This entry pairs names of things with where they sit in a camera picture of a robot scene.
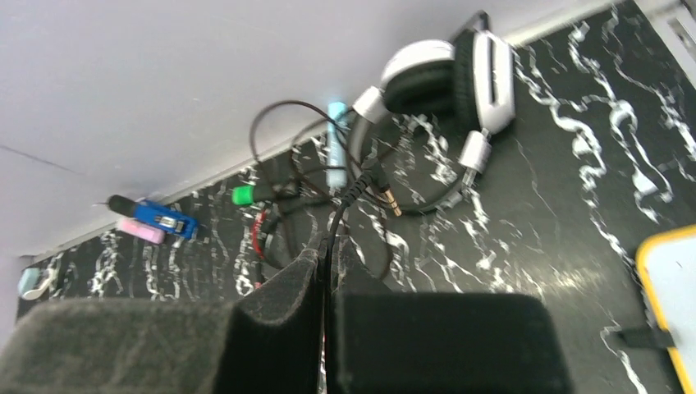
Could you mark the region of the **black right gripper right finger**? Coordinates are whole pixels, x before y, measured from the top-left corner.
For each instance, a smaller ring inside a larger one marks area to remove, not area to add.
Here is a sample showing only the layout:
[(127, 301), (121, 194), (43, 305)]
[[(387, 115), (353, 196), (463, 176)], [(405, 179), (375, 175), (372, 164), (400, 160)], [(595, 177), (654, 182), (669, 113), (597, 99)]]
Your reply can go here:
[(531, 295), (399, 292), (332, 248), (331, 393), (571, 393), (552, 316)]

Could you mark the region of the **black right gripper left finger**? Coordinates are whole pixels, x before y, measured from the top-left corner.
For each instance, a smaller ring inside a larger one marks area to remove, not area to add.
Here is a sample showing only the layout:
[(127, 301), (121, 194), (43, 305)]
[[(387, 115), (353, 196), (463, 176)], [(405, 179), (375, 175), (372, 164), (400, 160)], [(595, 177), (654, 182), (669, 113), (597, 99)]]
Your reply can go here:
[(236, 301), (35, 306), (1, 354), (4, 393), (315, 393), (321, 236)]

